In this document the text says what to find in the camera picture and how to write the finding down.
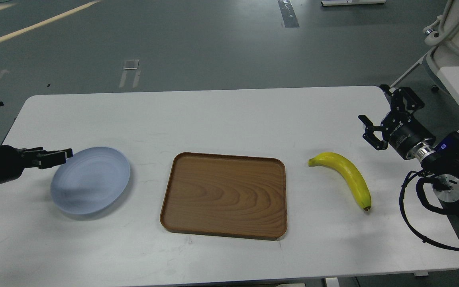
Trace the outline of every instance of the blue plate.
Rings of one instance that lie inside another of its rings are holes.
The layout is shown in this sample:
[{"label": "blue plate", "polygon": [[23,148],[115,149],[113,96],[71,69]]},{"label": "blue plate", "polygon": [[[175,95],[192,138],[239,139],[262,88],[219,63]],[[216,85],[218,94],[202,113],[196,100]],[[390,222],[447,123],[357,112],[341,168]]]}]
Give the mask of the blue plate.
[{"label": "blue plate", "polygon": [[129,183],[131,167],[110,147],[92,147],[60,166],[51,182],[53,202],[69,214],[91,214],[113,203]]}]

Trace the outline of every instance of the brown tray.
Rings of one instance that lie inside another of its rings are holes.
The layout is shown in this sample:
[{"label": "brown tray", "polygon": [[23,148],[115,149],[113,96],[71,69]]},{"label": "brown tray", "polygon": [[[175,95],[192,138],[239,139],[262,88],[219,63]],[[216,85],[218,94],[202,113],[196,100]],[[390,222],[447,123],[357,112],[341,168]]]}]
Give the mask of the brown tray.
[{"label": "brown tray", "polygon": [[171,232],[276,240],[286,232],[286,172],[275,158],[181,153],[161,212]]}]

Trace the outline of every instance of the black cable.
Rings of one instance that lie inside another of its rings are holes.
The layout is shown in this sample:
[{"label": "black cable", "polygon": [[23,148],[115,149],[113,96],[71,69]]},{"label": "black cable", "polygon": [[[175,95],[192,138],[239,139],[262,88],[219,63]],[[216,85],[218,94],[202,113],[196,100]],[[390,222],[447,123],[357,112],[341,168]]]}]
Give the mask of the black cable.
[{"label": "black cable", "polygon": [[408,228],[410,229],[410,231],[412,231],[417,237],[419,237],[423,243],[428,243],[430,245],[433,245],[435,247],[439,247],[439,248],[442,248],[442,249],[448,249],[448,250],[453,250],[453,251],[459,251],[459,247],[454,247],[454,246],[449,246],[449,245],[445,245],[443,243],[440,243],[440,242],[437,242],[435,240],[432,240],[431,238],[428,238],[427,236],[425,236],[424,234],[422,234],[421,232],[417,231],[411,224],[410,222],[408,221],[408,218],[406,217],[406,213],[405,213],[405,205],[404,205],[404,202],[403,200],[405,199],[405,190],[406,190],[406,187],[407,185],[417,176],[423,176],[425,177],[426,176],[426,171],[422,170],[422,171],[410,171],[406,177],[405,177],[405,180],[401,186],[401,191],[399,193],[399,211],[401,213],[401,217],[403,217],[403,220],[404,222],[406,223],[406,225],[408,226]]},{"label": "black cable", "polygon": [[357,286],[361,287],[361,283],[359,282],[359,278],[357,278],[357,276],[355,276],[355,280],[357,281]]}]

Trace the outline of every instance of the yellow banana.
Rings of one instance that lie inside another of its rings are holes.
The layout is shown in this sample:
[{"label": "yellow banana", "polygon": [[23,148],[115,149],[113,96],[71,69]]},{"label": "yellow banana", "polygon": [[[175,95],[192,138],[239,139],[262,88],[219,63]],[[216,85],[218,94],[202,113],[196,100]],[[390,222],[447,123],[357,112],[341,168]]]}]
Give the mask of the yellow banana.
[{"label": "yellow banana", "polygon": [[340,154],[326,152],[311,158],[308,161],[308,165],[310,167],[322,165],[339,172],[350,187],[357,204],[365,211],[369,211],[371,208],[371,194],[369,194],[368,186],[361,173],[351,161]]}]

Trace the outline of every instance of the floor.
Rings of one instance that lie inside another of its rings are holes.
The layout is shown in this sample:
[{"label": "floor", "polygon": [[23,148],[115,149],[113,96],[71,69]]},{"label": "floor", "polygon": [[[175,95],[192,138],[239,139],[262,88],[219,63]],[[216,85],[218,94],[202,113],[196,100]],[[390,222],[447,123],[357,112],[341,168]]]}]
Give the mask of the floor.
[{"label": "floor", "polygon": [[[0,4],[0,100],[5,102],[0,142],[36,94],[390,84],[428,50],[422,28],[445,5],[445,0],[390,0],[321,7],[319,1],[292,0],[299,27],[285,28],[275,0],[94,2]],[[122,65],[130,59],[140,61],[139,69],[123,79]],[[432,93],[431,84],[419,68],[402,85],[426,102],[416,118],[443,138],[459,129],[459,108],[450,96]],[[459,233],[459,222],[452,222]],[[459,270],[358,280],[339,282],[342,287],[453,287],[459,286]],[[319,279],[305,282],[323,286]]]}]

